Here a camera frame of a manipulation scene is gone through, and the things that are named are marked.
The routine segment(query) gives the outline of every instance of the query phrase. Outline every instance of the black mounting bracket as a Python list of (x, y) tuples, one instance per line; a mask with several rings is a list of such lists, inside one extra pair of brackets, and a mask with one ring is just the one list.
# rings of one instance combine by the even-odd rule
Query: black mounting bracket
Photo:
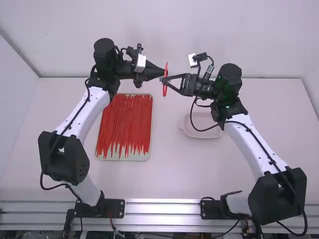
[(74, 209), (69, 209), (66, 213), (64, 229), (62, 231), (62, 239), (67, 239), (71, 230), (71, 223), (74, 218), (110, 218), (121, 219), (125, 214), (124, 199), (105, 199), (104, 193), (101, 191), (101, 196), (96, 206), (90, 206), (76, 201)]
[(203, 220), (245, 220), (250, 219), (246, 214), (234, 214), (230, 212), (226, 197), (241, 191), (231, 192), (221, 195), (220, 200), (200, 200), (200, 216)]
[(74, 207), (75, 218), (123, 218), (125, 211), (125, 200), (102, 199), (99, 206), (91, 207), (77, 201)]

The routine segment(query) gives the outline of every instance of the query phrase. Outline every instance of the metal frame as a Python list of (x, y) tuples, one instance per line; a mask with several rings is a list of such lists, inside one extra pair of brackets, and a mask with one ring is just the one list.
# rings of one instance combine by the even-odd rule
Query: metal frame
[[(202, 220), (200, 200), (193, 199), (126, 199), (125, 216), (113, 219), (125, 232), (206, 232), (227, 231), (236, 220)], [(66, 211), (73, 201), (0, 201), (0, 230), (63, 230)], [(319, 204), (306, 204), (308, 234), (319, 234)], [(294, 232), (304, 228), (302, 217), (284, 220)], [(241, 233), (238, 224), (232, 233)], [(79, 231), (80, 220), (74, 219), (72, 230)], [(262, 226), (264, 233), (287, 233), (277, 223)], [(83, 231), (112, 231), (109, 219), (84, 218)]]

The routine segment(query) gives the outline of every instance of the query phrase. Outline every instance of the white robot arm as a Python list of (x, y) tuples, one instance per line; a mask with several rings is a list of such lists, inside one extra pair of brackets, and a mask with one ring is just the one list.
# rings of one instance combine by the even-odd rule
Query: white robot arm
[[(137, 49), (124, 48), (132, 61), (124, 61), (113, 41), (98, 40), (95, 45), (96, 66), (86, 80), (87, 91), (67, 119), (54, 132), (44, 131), (38, 139), (42, 174), (55, 181), (65, 182), (79, 199), (75, 210), (81, 217), (108, 217), (106, 209), (113, 205), (92, 182), (88, 174), (89, 159), (83, 148), (85, 138), (102, 110), (107, 107), (120, 85), (121, 79), (133, 79), (137, 88), (143, 81), (164, 75), (164, 69), (146, 60)], [(181, 95), (212, 99), (211, 115), (237, 144), (248, 161), (256, 184), (250, 194), (232, 192), (221, 196), (218, 203), (205, 202), (203, 219), (233, 219), (252, 217), (261, 225), (304, 214), (307, 178), (300, 168), (291, 169), (260, 136), (243, 107), (238, 93), (242, 86), (241, 69), (234, 64), (221, 67), (215, 81), (210, 80), (214, 62), (204, 76), (199, 77), (200, 62), (210, 58), (206, 53), (189, 57), (191, 66), (199, 67), (197, 74), (180, 74), (162, 78), (162, 83)], [(180, 88), (170, 83), (182, 78)]]

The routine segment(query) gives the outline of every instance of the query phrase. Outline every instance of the white tabletop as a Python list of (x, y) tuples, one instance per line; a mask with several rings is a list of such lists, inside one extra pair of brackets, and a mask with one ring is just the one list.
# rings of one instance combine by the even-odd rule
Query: white tabletop
[[(37, 138), (43, 130), (53, 131), (84, 91), (82, 78), (40, 79), (0, 182), (0, 200), (64, 201), (73, 197), (65, 189), (41, 190)], [(219, 198), (227, 192), (252, 189), (255, 182), (251, 170), (230, 137), (190, 138), (177, 127), (178, 120), (189, 113), (192, 98), (171, 89), (163, 98), (157, 79), (144, 83), (141, 89), (135, 89), (131, 80), (122, 81), (119, 92), (150, 93), (154, 97), (151, 157), (145, 162), (97, 160), (94, 151), (99, 116), (84, 146), (90, 158), (89, 174), (106, 197)], [(243, 79), (240, 98), (274, 151), (291, 168), (301, 167), (306, 173), (307, 201), (319, 202), (319, 122), (302, 81)], [(45, 176), (45, 186), (56, 183)]]

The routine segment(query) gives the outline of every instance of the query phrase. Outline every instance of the black cable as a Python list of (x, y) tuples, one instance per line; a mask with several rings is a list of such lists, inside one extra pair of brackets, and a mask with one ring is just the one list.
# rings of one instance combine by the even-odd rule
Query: black cable
[(212, 201), (215, 201), (215, 199), (212, 198), (212, 197), (203, 197), (200, 201), (203, 201), (204, 199), (210, 199), (210, 200), (212, 200)]
[(127, 51), (128, 49), (127, 49), (127, 48), (122, 47), (122, 48), (121, 48), (121, 51), (120, 51), (122, 54), (123, 54), (123, 50), (126, 50), (126, 51)]
[(140, 232), (140, 234), (138, 234), (138, 235), (135, 237), (135, 239), (138, 239), (142, 233), (143, 233), (143, 232)]
[(213, 58), (211, 58), (209, 55), (207, 55), (207, 58), (211, 60), (211, 64), (212, 64), (212, 65), (215, 64)]
[(198, 100), (202, 100), (202, 101), (203, 101), (203, 98), (197, 98), (197, 99), (195, 100), (195, 105), (196, 105), (196, 106), (198, 106), (198, 107), (203, 107), (203, 108), (209, 108), (209, 107), (210, 107), (210, 105), (199, 105), (199, 104), (197, 103)]
[(264, 151), (264, 153), (267, 155), (267, 157), (269, 158), (269, 160), (271, 161), (271, 163), (273, 164), (273, 166), (276, 168), (276, 170), (279, 172), (279, 174), (281, 175), (282, 179), (284, 180), (284, 182), (288, 185), (288, 187), (290, 188), (290, 190), (292, 191), (300, 209), (302, 210), (302, 214), (304, 217), (304, 221), (305, 221), (305, 227), (304, 227), (304, 231), (301, 234), (297, 234), (295, 232), (293, 232), (292, 230), (290, 230), (288, 227), (286, 227), (284, 224), (282, 224), (281, 222), (277, 222), (279, 225), (281, 225), (284, 229), (286, 229), (287, 231), (289, 231), (292, 235), (297, 236), (297, 237), (302, 237), (307, 233), (308, 230), (308, 219), (305, 213), (305, 209), (301, 207), (301, 203), (300, 200), (298, 198), (298, 195), (296, 194), (294, 188), (292, 187), (292, 185), (290, 184), (290, 182), (287, 180), (287, 178), (284, 176), (284, 174), (282, 173), (282, 171), (280, 170), (280, 168), (277, 166), (275, 160), (270, 156), (270, 154), (267, 152), (267, 150), (265, 149), (265, 147), (262, 145), (262, 143), (259, 141), (259, 139), (257, 138), (257, 136), (251, 131), (251, 129), (246, 126), (244, 123), (242, 122), (238, 122), (238, 121), (225, 121), (225, 123), (237, 123), (240, 124), (241, 126), (243, 126), (248, 132), (250, 132), (250, 134), (253, 136), (253, 138), (257, 141), (257, 143), (260, 145), (260, 147), (262, 148), (262, 150)]
[(79, 239), (81, 238), (81, 234), (82, 234), (82, 232), (83, 232), (82, 217), (80, 217), (80, 222), (81, 222), (81, 231), (80, 231)]
[[(92, 77), (94, 75), (94, 70), (95, 70), (95, 65), (92, 67), (91, 69), (91, 73), (90, 73), (90, 76)], [(89, 87), (87, 86), (87, 83), (88, 81), (90, 80), (90, 78), (86, 79), (84, 84), (85, 84), (85, 87), (86, 87), (86, 90), (87, 90), (87, 93), (88, 93), (88, 96), (86, 97), (86, 100), (85, 102), (83, 103), (83, 105), (80, 107), (80, 109), (76, 112), (76, 114), (74, 115), (74, 117), (72, 118), (72, 120), (69, 122), (69, 124), (64, 128), (64, 130), (61, 132), (61, 134), (57, 137), (57, 139), (55, 140), (55, 142), (53, 143), (53, 146), (51, 147), (51, 150), (50, 150), (50, 155), (52, 154), (52, 152), (54, 151), (55, 147), (57, 146), (60, 138), (62, 137), (62, 135), (64, 135), (64, 133), (68, 130), (68, 129), (71, 129), (72, 128), (72, 124), (73, 122), (75, 121), (75, 119), (77, 118), (77, 116), (80, 114), (80, 112), (83, 110), (83, 108), (85, 107), (85, 105), (90, 102), (90, 89)], [(79, 196), (76, 195), (76, 193), (73, 191), (73, 189), (70, 187), (70, 185), (66, 184), (66, 183), (62, 183), (62, 184), (58, 184), (56, 186), (53, 186), (53, 187), (50, 187), (50, 188), (46, 188), (44, 185), (43, 185), (43, 172), (41, 172), (41, 175), (40, 175), (40, 186), (41, 186), (41, 189), (45, 190), (45, 191), (49, 191), (49, 190), (52, 190), (52, 189), (55, 189), (55, 188), (58, 188), (58, 187), (66, 187), (67, 189), (69, 189), (71, 191), (71, 193), (77, 198), (77, 200), (80, 200), (81, 199), (79, 198)]]
[(205, 132), (205, 131), (208, 131), (212, 128), (215, 128), (217, 127), (219, 124), (215, 124), (209, 128), (205, 128), (205, 129), (197, 129), (193, 123), (193, 119), (192, 119), (192, 114), (193, 114), (193, 108), (194, 108), (194, 105), (195, 105), (195, 102), (196, 100), (198, 99), (198, 97), (195, 97), (194, 101), (193, 101), (193, 104), (191, 104), (191, 107), (190, 107), (190, 113), (189, 113), (189, 119), (190, 119), (190, 123), (191, 123), (191, 126), (193, 126), (194, 130), (198, 131), (198, 132)]
[(222, 237), (224, 235), (226, 235), (227, 233), (229, 233), (231, 230), (233, 230), (235, 228), (235, 226), (237, 226), (237, 224), (240, 222), (240, 220), (238, 220), (228, 231), (222, 233), (222, 234), (219, 234), (217, 236), (214, 236), (214, 237), (211, 237), (212, 239), (214, 238), (219, 238), (219, 237)]

